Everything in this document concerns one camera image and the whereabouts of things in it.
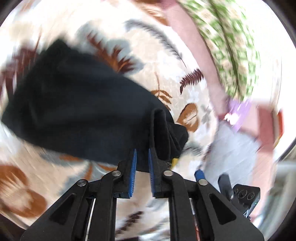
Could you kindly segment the leaf pattern beige blanket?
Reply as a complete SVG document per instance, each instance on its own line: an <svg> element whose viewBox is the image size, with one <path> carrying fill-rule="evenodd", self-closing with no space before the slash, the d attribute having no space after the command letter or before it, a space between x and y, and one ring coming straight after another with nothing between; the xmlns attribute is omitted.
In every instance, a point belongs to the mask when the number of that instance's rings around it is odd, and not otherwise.
<svg viewBox="0 0 296 241"><path fill-rule="evenodd" d="M137 152L133 197L115 238L169 240L151 195L148 149L193 179L218 120L191 51L159 2L24 1L1 26L1 228L32 225L77 180Z"/></svg>

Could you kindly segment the green patterned folded quilt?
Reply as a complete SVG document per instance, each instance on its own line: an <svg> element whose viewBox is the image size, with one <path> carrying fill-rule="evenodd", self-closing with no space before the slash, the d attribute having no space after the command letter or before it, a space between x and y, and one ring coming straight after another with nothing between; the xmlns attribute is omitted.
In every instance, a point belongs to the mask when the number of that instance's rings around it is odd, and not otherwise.
<svg viewBox="0 0 296 241"><path fill-rule="evenodd" d="M204 38L221 85L233 99L247 100L253 92L260 65L241 1L179 1Z"/></svg>

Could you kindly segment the black pants yellow patch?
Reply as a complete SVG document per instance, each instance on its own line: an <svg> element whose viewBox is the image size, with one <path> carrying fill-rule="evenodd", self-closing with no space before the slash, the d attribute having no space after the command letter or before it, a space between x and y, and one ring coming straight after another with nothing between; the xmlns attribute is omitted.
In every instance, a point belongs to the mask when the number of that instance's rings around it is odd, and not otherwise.
<svg viewBox="0 0 296 241"><path fill-rule="evenodd" d="M73 157L117 165L137 151L170 163L188 132L148 90L94 56L56 40L16 88L1 118L17 137Z"/></svg>

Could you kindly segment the grey quilted pillow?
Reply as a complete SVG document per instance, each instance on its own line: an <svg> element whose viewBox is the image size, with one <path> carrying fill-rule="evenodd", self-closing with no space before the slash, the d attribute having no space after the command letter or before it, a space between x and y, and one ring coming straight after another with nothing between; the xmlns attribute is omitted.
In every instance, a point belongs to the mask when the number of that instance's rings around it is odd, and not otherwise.
<svg viewBox="0 0 296 241"><path fill-rule="evenodd" d="M253 136L234 132L227 122L221 121L203 168L207 181L218 189L219 176L226 173L232 186L250 185L259 147L260 142Z"/></svg>

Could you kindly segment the pink quilted mattress cover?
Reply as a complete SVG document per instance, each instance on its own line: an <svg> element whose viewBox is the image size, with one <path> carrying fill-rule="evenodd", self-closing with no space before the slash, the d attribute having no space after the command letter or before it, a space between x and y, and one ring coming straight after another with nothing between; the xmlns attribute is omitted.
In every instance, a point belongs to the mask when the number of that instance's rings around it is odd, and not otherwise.
<svg viewBox="0 0 296 241"><path fill-rule="evenodd" d="M209 89L210 99L219 119L227 114L227 95L220 84L216 66L209 49L195 23L186 11L174 0L161 1L166 19L192 52Z"/></svg>

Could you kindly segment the purple small pillow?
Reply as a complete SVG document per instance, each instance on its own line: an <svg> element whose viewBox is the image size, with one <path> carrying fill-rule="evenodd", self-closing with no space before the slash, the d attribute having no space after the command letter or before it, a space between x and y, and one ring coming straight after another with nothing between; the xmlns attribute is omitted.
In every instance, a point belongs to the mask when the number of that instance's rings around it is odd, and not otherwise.
<svg viewBox="0 0 296 241"><path fill-rule="evenodd" d="M229 123L234 132L238 132L249 114L251 103L249 100L238 101L229 98L227 106L228 112L225 114L224 120Z"/></svg>

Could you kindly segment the pink quilted headboard cover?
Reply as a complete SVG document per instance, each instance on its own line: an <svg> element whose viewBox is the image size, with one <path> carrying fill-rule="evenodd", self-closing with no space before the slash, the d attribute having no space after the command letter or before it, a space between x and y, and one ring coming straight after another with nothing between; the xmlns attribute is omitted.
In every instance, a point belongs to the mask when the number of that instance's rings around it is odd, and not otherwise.
<svg viewBox="0 0 296 241"><path fill-rule="evenodd" d="M252 102L250 105L240 131L251 135L259 143L250 181L251 186L260 188L260 201L251 214L254 221L263 211L269 191L274 184L276 167L273 160L273 110L264 104Z"/></svg>

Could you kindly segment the stack of books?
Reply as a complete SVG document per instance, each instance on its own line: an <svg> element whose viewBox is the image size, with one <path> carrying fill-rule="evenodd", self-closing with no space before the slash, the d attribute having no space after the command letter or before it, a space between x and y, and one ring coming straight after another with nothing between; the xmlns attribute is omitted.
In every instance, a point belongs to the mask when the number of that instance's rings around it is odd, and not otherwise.
<svg viewBox="0 0 296 241"><path fill-rule="evenodd" d="M284 132L283 112L281 109L280 110L274 109L272 113L273 113L273 135L274 135L273 148L275 148L278 145Z"/></svg>

